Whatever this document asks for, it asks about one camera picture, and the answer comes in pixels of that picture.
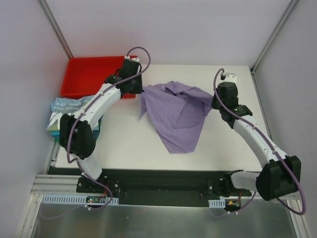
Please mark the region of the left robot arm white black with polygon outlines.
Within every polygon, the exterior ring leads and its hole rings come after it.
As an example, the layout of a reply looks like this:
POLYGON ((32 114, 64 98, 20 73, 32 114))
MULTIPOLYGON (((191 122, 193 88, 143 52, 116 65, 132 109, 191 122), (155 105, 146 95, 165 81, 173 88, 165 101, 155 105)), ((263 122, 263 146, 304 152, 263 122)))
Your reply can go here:
POLYGON ((104 189, 105 181, 100 178, 102 169, 94 154, 96 139, 93 127, 123 96, 143 92, 141 70, 139 58, 125 57, 122 67, 106 78, 88 103, 73 113, 63 114, 60 119, 59 144, 69 152, 68 163, 77 161, 84 176, 90 178, 87 186, 94 193, 104 189))

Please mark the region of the purple t-shirt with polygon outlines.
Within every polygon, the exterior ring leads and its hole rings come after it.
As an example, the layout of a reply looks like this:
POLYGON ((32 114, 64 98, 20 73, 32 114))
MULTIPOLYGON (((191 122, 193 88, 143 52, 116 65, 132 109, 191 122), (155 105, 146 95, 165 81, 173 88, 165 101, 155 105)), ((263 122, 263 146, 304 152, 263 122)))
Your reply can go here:
POLYGON ((170 154, 194 152, 213 96, 195 86, 170 81, 144 87, 140 117, 148 117, 170 154))

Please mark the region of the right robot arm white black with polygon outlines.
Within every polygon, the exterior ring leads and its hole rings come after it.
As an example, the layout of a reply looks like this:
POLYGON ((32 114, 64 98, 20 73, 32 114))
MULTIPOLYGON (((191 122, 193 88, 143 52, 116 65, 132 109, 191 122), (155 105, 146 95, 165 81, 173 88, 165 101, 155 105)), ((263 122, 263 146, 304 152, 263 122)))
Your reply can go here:
POLYGON ((223 191, 235 195, 240 189, 256 191, 265 201, 299 192, 301 161, 289 156, 263 133, 250 109, 238 103, 238 89, 235 83, 222 82, 214 87, 212 107, 219 110, 221 118, 238 133, 251 148, 262 170, 247 172, 236 170, 225 176, 223 191))

